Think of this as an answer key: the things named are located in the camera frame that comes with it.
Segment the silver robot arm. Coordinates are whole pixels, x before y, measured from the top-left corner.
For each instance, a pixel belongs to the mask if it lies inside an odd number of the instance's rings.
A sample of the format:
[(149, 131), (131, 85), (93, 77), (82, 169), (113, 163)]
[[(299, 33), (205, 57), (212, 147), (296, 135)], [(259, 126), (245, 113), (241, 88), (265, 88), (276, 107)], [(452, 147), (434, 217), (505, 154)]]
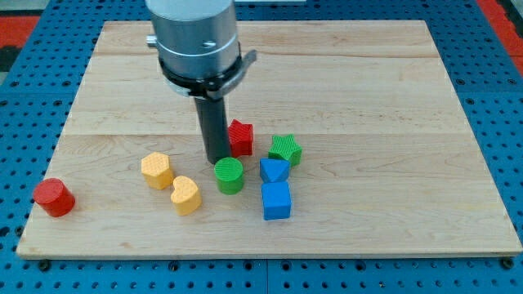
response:
[(207, 159), (231, 156), (224, 97), (244, 79), (257, 52), (241, 53), (232, 0), (146, 0), (149, 47), (170, 87), (194, 97)]

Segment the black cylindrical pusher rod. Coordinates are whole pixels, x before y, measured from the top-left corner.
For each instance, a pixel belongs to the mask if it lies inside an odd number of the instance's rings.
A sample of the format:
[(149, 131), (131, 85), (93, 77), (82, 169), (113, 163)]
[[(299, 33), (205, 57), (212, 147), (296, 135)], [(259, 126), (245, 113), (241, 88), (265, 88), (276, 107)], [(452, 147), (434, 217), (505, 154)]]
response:
[(231, 156), (224, 100), (194, 99), (207, 160), (216, 164)]

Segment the black clamp flange mount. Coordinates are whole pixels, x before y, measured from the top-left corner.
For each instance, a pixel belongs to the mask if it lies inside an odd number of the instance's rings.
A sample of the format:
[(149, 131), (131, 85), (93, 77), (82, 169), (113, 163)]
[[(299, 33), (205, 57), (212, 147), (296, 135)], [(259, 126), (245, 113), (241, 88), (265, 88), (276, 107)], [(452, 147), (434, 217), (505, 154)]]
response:
[(163, 59), (159, 65), (170, 88), (181, 96), (193, 96), (203, 100), (219, 100), (233, 91), (244, 79), (249, 66), (257, 60), (257, 51), (251, 50), (239, 56), (225, 72), (210, 78), (186, 78), (173, 73)]

